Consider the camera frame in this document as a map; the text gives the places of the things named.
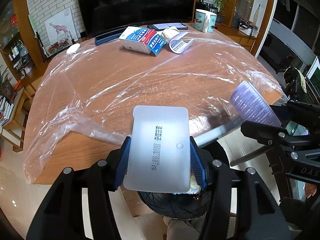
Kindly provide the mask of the stack of books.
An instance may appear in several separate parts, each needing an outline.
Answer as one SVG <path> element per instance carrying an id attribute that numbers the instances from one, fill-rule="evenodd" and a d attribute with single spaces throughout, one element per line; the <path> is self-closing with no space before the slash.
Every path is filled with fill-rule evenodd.
<path id="1" fill-rule="evenodd" d="M 0 126 L 4 126 L 9 121 L 14 106 L 14 103 L 9 103 L 7 99 L 1 95 Z"/>

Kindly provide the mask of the teal ceramic mug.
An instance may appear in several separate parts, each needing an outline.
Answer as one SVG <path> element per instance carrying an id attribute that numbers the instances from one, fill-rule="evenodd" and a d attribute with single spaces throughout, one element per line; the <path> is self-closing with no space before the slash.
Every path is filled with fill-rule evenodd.
<path id="1" fill-rule="evenodd" d="M 195 10 L 194 28 L 204 33 L 212 33 L 215 29 L 217 14 L 203 9 Z"/>

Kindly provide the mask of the white earbuds case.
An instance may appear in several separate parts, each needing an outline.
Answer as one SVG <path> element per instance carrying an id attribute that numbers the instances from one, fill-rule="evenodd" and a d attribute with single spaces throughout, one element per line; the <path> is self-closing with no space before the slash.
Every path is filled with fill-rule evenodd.
<path id="1" fill-rule="evenodd" d="M 77 51 L 80 49 L 81 45 L 79 43 L 75 43 L 72 44 L 67 50 L 66 50 L 66 54 L 70 55 L 70 54 L 76 54 Z"/>

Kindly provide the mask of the crumpled beige tissue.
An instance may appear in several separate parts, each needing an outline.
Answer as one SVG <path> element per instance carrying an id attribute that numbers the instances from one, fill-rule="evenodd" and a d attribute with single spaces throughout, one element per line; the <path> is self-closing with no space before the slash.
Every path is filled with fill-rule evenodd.
<path id="1" fill-rule="evenodd" d="M 161 32 L 161 37 L 163 37 L 166 42 L 169 42 L 173 37 L 178 35 L 180 31 L 176 27 L 167 27 Z"/>

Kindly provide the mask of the white slotted plastic tray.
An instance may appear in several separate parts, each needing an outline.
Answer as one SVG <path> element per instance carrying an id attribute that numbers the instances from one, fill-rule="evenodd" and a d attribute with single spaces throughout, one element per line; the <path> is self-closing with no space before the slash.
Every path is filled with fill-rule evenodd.
<path id="1" fill-rule="evenodd" d="M 245 121 L 252 121 L 274 127 L 280 127 L 281 122 L 255 87 L 242 81 L 231 95 L 231 103 Z"/>

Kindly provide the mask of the white plastic box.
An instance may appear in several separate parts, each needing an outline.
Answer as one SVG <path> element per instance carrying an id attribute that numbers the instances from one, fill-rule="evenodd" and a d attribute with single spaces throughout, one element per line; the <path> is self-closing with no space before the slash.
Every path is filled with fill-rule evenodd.
<path id="1" fill-rule="evenodd" d="M 185 107 L 136 106 L 123 185 L 132 191 L 190 189 L 189 113 Z"/>

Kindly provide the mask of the clear plastic table cover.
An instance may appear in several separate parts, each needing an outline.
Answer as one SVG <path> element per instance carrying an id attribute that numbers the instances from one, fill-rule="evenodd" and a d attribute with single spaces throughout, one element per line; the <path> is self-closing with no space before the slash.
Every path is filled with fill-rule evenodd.
<path id="1" fill-rule="evenodd" d="M 138 105 L 185 107 L 196 137 L 237 119 L 230 98 L 242 81 L 271 105 L 286 98 L 265 67 L 223 33 L 190 28 L 186 38 L 192 44 L 182 54 L 164 47 L 154 56 L 120 40 L 88 40 L 54 57 L 25 129 L 26 181 L 51 184 L 66 166 L 81 170 L 105 158 L 131 133 Z"/>

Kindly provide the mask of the black television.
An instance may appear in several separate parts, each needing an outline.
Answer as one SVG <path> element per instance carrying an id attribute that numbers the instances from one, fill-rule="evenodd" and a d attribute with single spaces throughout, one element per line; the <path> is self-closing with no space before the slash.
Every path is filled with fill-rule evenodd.
<path id="1" fill-rule="evenodd" d="M 86 34 L 133 25 L 190 22 L 195 0 L 78 0 Z"/>

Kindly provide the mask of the smartphone with lit screen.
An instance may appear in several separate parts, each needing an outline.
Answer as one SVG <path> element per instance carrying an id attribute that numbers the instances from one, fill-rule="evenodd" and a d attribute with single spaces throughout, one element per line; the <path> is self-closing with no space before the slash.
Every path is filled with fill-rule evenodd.
<path id="1" fill-rule="evenodd" d="M 163 31 L 169 27 L 175 27 L 178 30 L 188 30 L 188 27 L 182 23 L 159 23 L 159 24 L 150 24 L 147 25 L 149 29 L 153 29 L 156 31 Z"/>

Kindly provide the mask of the potted plant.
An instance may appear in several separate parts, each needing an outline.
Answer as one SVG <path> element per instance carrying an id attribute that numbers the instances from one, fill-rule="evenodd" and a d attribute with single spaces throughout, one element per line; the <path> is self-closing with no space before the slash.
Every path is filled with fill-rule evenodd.
<path id="1" fill-rule="evenodd" d="M 228 0 L 213 0 L 213 5 L 217 8 L 217 23 L 223 22 L 223 18 L 225 16 L 223 10 L 226 2 L 228 2 Z"/>

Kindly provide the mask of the black trash bin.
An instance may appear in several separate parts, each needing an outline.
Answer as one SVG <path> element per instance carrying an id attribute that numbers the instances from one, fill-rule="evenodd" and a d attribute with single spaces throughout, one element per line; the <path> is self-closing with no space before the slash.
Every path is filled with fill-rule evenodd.
<path id="1" fill-rule="evenodd" d="M 194 175 L 201 172 L 200 189 L 195 192 L 143 192 L 138 191 L 142 202 L 152 211 L 175 220 L 201 218 L 214 211 L 229 216 L 232 200 L 232 188 L 229 184 L 218 184 L 218 173 L 212 164 L 222 163 L 221 168 L 228 168 L 227 154 L 219 142 L 214 141 L 203 148 L 197 147 L 193 138 L 190 139 L 190 153 L 180 151 L 165 153 L 164 160 L 153 167 L 147 174 L 152 185 L 157 189 L 186 189 L 191 179 L 190 165 L 193 164 Z"/>

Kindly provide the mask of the blue red medicine box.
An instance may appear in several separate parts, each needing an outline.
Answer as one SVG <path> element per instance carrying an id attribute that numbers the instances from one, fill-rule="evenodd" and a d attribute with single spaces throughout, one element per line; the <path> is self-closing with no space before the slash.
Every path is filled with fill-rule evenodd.
<path id="1" fill-rule="evenodd" d="M 141 27 L 127 27 L 120 35 L 119 40 L 123 46 L 132 51 L 155 56 L 166 45 L 166 41 L 155 30 Z"/>

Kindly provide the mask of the small wooden side table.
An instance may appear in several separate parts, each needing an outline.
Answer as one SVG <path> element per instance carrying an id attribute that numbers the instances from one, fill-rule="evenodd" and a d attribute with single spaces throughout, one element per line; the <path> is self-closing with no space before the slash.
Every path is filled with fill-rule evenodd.
<path id="1" fill-rule="evenodd" d="M 21 88 L 15 97 L 10 116 L 7 121 L 1 120 L 1 139 L 12 145 L 16 153 L 23 151 L 25 128 L 29 116 L 29 110 L 24 107 L 25 102 L 32 103 L 33 97 L 25 88 Z"/>

